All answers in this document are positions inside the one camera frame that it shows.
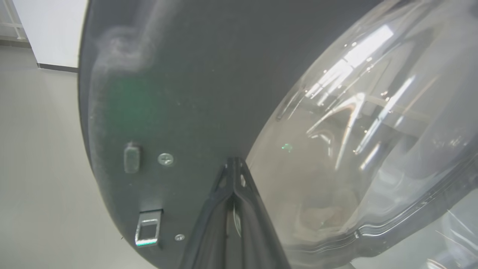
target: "metal bracket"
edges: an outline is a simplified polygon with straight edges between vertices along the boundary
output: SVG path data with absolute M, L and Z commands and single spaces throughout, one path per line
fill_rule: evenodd
M 141 212 L 134 235 L 137 247 L 158 245 L 162 210 Z

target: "transparent plastic cover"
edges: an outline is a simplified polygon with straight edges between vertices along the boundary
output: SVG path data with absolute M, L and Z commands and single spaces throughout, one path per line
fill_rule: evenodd
M 281 242 L 392 219 L 476 154 L 477 63 L 474 0 L 385 1 L 335 41 L 247 158 Z

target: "white wall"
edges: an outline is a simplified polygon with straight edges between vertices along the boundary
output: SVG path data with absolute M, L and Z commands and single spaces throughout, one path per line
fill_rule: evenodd
M 78 67 L 87 0 L 13 0 L 36 61 Z

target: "curved plastic housing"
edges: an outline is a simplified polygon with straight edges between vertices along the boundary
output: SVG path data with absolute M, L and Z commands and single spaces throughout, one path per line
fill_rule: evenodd
M 433 198 L 443 210 L 400 228 L 412 233 L 476 187 L 477 46 L 478 2 L 391 0 L 311 65 L 247 158 L 284 246 L 385 235 L 384 223 L 398 227 L 439 184 L 473 178 L 453 199 Z
M 178 268 L 219 168 L 246 158 L 313 59 L 379 2 L 90 0 L 81 125 L 123 241 Z

